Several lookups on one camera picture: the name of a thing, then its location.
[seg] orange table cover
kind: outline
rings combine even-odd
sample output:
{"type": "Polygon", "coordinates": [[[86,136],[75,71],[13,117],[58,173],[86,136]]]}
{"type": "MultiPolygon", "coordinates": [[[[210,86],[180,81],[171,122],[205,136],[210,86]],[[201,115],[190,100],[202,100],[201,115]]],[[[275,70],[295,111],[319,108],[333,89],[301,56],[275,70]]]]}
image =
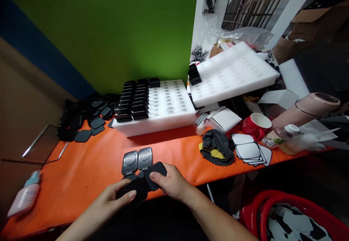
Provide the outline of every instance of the orange table cover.
{"type": "MultiPolygon", "coordinates": [[[[82,129],[89,130],[87,122],[82,129]]],[[[226,133],[241,133],[237,126],[226,133]]],[[[31,211],[12,218],[1,232],[0,238],[12,240],[47,231],[56,226],[72,223],[109,184],[123,178],[123,156],[131,150],[152,147],[153,162],[174,164],[182,175],[198,186],[226,177],[264,168],[254,167],[235,158],[230,166],[217,166],[201,155],[198,145],[202,137],[192,126],[126,138],[105,125],[105,130],[90,137],[86,143],[71,142],[60,160],[42,168],[40,191],[31,211]]],[[[65,142],[59,142],[50,156],[58,157],[65,142]]],[[[273,150],[271,165],[308,154],[295,156],[273,150]]],[[[161,196],[158,189],[148,199],[161,196]]]]}

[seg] pink bottle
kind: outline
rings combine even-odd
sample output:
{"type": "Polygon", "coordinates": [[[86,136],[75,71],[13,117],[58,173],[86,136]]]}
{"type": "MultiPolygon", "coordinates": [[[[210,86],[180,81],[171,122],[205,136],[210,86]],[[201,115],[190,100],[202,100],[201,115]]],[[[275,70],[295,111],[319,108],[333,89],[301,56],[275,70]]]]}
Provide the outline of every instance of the pink bottle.
{"type": "Polygon", "coordinates": [[[16,198],[7,213],[8,218],[20,216],[33,207],[36,195],[40,188],[39,182],[40,170],[34,171],[26,181],[24,187],[17,193],[16,198]]]}

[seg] plastic bag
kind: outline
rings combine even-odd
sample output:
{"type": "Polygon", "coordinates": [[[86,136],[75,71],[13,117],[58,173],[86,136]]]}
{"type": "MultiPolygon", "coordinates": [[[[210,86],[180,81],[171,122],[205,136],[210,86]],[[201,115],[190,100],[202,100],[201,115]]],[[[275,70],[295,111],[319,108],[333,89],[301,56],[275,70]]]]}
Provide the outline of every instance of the plastic bag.
{"type": "Polygon", "coordinates": [[[263,28],[242,27],[233,31],[222,30],[219,36],[220,39],[238,39],[247,43],[251,48],[263,50],[274,34],[263,28]]]}
{"type": "Polygon", "coordinates": [[[258,50],[264,49],[264,45],[268,44],[274,36],[270,31],[257,27],[242,27],[233,31],[225,31],[217,25],[217,15],[204,15],[204,30],[197,45],[202,47],[202,52],[210,54],[214,44],[220,39],[235,39],[244,41],[251,48],[258,50]]]}

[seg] white box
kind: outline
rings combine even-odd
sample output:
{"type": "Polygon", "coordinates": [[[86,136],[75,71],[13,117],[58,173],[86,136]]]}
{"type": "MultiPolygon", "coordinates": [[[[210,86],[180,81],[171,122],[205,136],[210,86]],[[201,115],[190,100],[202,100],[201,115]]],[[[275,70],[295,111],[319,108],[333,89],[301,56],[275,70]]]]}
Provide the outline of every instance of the white box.
{"type": "Polygon", "coordinates": [[[265,105],[265,111],[277,117],[291,108],[297,99],[298,95],[289,90],[276,90],[266,92],[261,99],[259,99],[258,104],[269,104],[265,105]]]}
{"type": "Polygon", "coordinates": [[[228,132],[231,128],[236,126],[242,119],[236,115],[232,110],[226,108],[214,115],[210,120],[210,125],[213,129],[217,129],[222,133],[228,132]]]}

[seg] white foam tray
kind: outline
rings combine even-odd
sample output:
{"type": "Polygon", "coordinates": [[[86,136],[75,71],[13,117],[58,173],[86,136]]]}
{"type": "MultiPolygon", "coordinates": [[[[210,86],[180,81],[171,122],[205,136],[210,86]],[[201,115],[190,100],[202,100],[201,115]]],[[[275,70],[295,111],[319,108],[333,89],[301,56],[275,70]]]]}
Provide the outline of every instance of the white foam tray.
{"type": "Polygon", "coordinates": [[[195,109],[182,80],[160,81],[149,88],[149,118],[118,123],[112,127],[127,137],[191,125],[195,109]]]}
{"type": "Polygon", "coordinates": [[[189,83],[196,107],[273,85],[278,76],[278,72],[244,42],[198,64],[197,70],[202,82],[189,83]]]}

